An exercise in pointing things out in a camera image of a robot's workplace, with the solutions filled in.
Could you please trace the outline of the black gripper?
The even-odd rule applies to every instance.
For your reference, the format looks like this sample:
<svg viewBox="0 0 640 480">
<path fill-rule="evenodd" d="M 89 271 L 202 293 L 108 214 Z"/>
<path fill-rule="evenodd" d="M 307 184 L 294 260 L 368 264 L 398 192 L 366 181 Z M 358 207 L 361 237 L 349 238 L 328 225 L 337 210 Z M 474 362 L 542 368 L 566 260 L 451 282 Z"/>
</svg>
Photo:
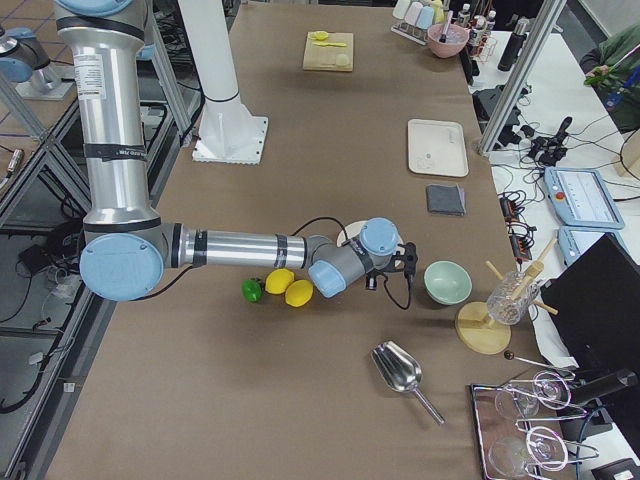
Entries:
<svg viewBox="0 0 640 480">
<path fill-rule="evenodd" d="M 408 289 L 411 290 L 417 266 L 418 256 L 416 245 L 413 242 L 399 244 L 396 252 L 391 256 L 389 263 L 381 268 L 374 268 L 367 274 L 367 289 L 377 289 L 377 277 L 386 276 L 391 273 L 402 273 L 407 281 Z"/>
</svg>

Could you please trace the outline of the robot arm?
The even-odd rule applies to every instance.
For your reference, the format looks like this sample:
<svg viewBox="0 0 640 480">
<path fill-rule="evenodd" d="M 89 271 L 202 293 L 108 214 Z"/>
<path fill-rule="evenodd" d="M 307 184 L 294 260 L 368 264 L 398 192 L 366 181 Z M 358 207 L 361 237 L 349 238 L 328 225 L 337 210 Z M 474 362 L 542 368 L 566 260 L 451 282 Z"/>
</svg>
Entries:
<svg viewBox="0 0 640 480">
<path fill-rule="evenodd" d="M 385 218 L 366 221 L 342 242 L 164 222 L 149 198 L 136 67 L 152 45 L 151 4 L 59 1 L 55 15 L 75 68 L 91 191 L 79 270 L 92 292 L 139 300 L 151 295 L 168 268 L 185 272 L 212 264 L 305 269 L 328 298 L 359 279 L 373 283 L 392 272 L 414 279 L 415 246 L 402 243 Z"/>
</svg>

